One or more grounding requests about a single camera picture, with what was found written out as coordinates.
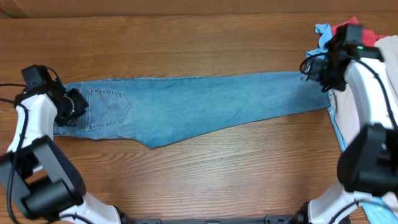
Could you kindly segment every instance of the wooden tabletop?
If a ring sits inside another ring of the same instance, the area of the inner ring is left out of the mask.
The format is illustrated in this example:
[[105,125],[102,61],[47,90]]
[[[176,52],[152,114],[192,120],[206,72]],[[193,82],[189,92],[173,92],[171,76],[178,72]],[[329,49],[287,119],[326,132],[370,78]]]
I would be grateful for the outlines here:
[[[316,23],[350,13],[1,19],[0,83],[23,83],[34,63],[64,83],[111,77],[240,75],[298,70],[317,47]],[[398,31],[394,12],[356,13],[377,34]],[[21,89],[2,87],[13,99]],[[16,112],[0,103],[5,152]],[[340,148],[326,110],[226,128],[148,149],[133,140],[56,137],[87,189],[131,218],[234,218],[291,214],[336,179]],[[9,222],[4,189],[0,222]],[[361,210],[354,223],[367,223]]]

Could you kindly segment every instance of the jeans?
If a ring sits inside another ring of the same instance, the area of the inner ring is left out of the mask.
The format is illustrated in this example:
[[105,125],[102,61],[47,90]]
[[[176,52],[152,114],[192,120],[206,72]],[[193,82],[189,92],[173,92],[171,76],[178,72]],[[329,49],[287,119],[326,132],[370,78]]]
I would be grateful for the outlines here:
[[328,95],[300,72],[232,77],[128,78],[70,83],[89,103],[74,127],[54,134],[136,139],[148,147],[239,124],[327,108]]

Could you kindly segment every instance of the denim pocket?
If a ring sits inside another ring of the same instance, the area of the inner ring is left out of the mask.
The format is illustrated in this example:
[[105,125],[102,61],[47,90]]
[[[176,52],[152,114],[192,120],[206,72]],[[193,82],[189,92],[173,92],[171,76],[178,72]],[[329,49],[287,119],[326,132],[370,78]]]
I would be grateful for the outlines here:
[[88,89],[88,103],[87,131],[123,123],[132,107],[124,93],[110,90]]

